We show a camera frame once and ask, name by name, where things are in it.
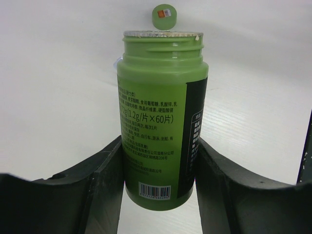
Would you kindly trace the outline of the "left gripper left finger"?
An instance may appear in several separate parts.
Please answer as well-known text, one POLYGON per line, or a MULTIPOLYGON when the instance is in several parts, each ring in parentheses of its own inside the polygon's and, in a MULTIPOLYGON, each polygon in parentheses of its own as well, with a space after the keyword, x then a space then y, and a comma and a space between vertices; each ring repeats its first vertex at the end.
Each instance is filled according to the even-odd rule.
POLYGON ((104 149, 48 179, 0 176, 3 234, 115 234, 124 177, 118 137, 104 149))

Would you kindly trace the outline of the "green pill bottle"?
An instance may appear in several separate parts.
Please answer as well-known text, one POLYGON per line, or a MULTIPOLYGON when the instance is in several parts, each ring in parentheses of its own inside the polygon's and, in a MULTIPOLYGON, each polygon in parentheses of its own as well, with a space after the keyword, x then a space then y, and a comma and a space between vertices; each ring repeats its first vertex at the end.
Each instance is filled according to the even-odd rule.
POLYGON ((152 211, 192 194, 208 64, 203 34, 126 31, 117 63, 123 169, 129 198, 152 211))

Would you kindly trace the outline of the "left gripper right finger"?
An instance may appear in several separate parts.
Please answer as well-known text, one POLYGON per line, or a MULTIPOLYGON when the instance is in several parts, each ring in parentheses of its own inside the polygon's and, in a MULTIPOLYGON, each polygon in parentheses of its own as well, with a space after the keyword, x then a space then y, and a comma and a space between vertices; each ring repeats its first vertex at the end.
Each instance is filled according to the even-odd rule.
POLYGON ((275 181, 199 141, 196 191, 205 234, 309 234, 312 184, 275 181))

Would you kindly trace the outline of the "green bottle cap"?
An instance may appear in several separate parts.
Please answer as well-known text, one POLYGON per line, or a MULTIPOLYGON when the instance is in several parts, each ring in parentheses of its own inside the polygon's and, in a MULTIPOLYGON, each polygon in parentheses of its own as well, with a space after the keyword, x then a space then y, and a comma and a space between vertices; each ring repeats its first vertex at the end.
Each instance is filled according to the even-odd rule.
POLYGON ((170 30, 176 25, 176 21, 177 11, 169 4, 158 5, 152 11, 152 23, 158 30, 170 30))

